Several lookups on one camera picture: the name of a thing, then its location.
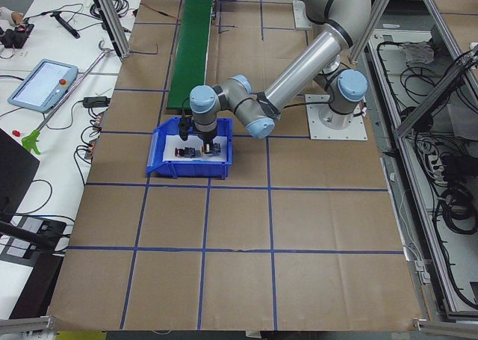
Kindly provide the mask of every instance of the green grabber claw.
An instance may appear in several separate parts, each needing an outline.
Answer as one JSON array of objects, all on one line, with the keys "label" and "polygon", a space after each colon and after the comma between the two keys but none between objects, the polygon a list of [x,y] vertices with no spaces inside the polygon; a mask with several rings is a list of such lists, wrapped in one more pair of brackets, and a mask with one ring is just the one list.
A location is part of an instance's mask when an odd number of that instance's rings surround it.
[{"label": "green grabber claw", "polygon": [[37,148],[39,135],[40,135],[40,131],[37,129],[34,129],[28,136],[24,136],[24,138],[22,138],[23,148],[25,148],[29,152],[33,150],[33,152],[39,155],[40,151]]}]

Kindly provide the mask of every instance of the green conveyor belt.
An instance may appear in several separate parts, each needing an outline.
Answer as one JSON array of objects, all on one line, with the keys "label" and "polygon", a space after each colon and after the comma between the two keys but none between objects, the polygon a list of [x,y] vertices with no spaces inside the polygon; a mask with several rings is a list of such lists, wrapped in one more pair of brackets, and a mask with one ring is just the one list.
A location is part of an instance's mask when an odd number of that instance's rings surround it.
[{"label": "green conveyor belt", "polygon": [[[212,0],[185,0],[167,107],[181,110],[197,85],[205,83]],[[190,110],[189,101],[184,109]]]}]

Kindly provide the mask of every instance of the blue plastic bin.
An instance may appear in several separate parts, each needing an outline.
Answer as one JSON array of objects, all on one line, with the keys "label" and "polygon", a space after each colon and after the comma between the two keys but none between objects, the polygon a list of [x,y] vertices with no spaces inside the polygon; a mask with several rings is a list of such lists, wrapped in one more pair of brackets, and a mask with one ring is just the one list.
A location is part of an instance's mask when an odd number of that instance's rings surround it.
[{"label": "blue plastic bin", "polygon": [[179,117],[173,117],[159,125],[152,134],[149,148],[148,165],[146,174],[152,172],[162,176],[178,177],[212,177],[226,179],[229,167],[232,164],[232,120],[230,118],[217,119],[217,135],[227,137],[226,161],[163,161],[164,147],[167,135],[178,135]]}]

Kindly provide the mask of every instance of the tablet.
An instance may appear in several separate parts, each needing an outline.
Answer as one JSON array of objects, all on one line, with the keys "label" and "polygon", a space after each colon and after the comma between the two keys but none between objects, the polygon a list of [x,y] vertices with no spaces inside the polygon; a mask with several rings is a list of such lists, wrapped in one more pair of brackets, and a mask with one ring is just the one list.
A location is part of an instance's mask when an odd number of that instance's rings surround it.
[{"label": "tablet", "polygon": [[76,79],[78,67],[41,60],[8,98],[12,105],[47,112],[55,106]]}]

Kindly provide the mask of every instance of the blue joint cap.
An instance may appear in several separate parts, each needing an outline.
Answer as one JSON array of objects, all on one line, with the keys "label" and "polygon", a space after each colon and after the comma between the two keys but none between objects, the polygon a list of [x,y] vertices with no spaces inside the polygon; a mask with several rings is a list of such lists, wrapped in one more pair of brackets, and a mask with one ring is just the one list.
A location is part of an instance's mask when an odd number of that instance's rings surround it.
[{"label": "blue joint cap", "polygon": [[217,94],[207,85],[196,86],[189,94],[191,110],[197,114],[205,114],[216,103]]},{"label": "blue joint cap", "polygon": [[346,69],[338,76],[338,89],[343,97],[351,102],[358,102],[364,98],[368,89],[365,76],[354,69]]},{"label": "blue joint cap", "polygon": [[246,126],[246,129],[254,138],[264,138],[270,135],[274,130],[274,127],[276,127],[274,120],[269,117],[264,117],[252,121]]},{"label": "blue joint cap", "polygon": [[242,84],[244,86],[244,88],[246,89],[247,93],[251,93],[252,92],[252,87],[251,87],[251,84],[249,83],[249,80],[247,79],[246,76],[244,75],[236,75],[236,76],[232,76],[230,77],[231,79],[233,80],[236,80],[238,82],[240,82],[240,84]]}]

